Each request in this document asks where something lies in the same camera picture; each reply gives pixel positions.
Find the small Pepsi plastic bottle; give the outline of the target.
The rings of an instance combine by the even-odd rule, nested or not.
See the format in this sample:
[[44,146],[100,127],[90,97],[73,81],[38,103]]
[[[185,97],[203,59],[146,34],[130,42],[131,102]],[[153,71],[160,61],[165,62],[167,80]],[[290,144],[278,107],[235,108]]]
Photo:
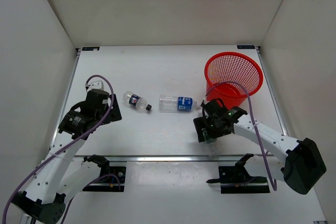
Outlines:
[[123,102],[141,113],[148,113],[152,110],[152,106],[145,98],[138,96],[131,91],[126,91],[123,94]]

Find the clear blue-label plastic bottle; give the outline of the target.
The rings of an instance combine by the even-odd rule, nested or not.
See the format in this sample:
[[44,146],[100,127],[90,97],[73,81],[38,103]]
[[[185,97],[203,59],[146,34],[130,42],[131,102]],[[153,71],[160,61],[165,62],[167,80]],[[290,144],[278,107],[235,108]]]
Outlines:
[[197,103],[197,101],[189,97],[161,95],[159,99],[160,112],[190,113],[199,110],[200,108],[201,106]]

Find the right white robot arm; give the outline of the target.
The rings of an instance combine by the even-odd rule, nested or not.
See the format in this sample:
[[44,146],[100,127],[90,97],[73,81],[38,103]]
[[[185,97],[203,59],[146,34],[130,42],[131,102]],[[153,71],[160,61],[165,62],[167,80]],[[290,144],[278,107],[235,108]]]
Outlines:
[[271,176],[285,182],[295,192],[306,195],[327,168],[317,144],[309,139],[286,136],[253,119],[240,107],[225,107],[220,99],[201,104],[202,115],[193,120],[200,143],[230,134],[259,145],[262,155],[245,154],[233,166],[222,167],[219,178],[207,183],[242,186]]

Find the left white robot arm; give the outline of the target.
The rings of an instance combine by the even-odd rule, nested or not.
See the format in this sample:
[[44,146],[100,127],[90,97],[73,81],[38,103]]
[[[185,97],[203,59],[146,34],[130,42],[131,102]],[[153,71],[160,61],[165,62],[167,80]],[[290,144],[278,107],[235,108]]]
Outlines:
[[94,180],[108,180],[109,161],[99,155],[85,158],[77,171],[64,175],[89,134],[121,119],[115,95],[89,90],[86,99],[72,106],[58,127],[59,133],[68,133],[70,138],[53,144],[46,159],[25,179],[27,187],[16,189],[9,202],[41,223],[57,223],[78,192]]

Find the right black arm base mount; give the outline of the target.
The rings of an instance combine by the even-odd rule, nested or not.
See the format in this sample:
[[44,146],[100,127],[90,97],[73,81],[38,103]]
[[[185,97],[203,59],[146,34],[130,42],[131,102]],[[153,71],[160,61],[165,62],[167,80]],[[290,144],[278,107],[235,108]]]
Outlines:
[[246,154],[233,166],[218,167],[218,178],[208,179],[207,184],[220,184],[221,194],[267,194],[270,193],[267,178],[251,176],[245,169],[249,159],[255,157]]

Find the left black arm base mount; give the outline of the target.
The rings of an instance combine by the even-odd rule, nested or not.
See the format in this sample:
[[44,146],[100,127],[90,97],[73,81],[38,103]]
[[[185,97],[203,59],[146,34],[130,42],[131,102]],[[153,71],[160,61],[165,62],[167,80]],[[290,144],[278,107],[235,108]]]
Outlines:
[[84,162],[91,162],[98,165],[100,174],[97,179],[88,184],[82,191],[89,192],[124,192],[125,175],[127,168],[125,166],[112,166],[110,161],[99,155],[85,156]]

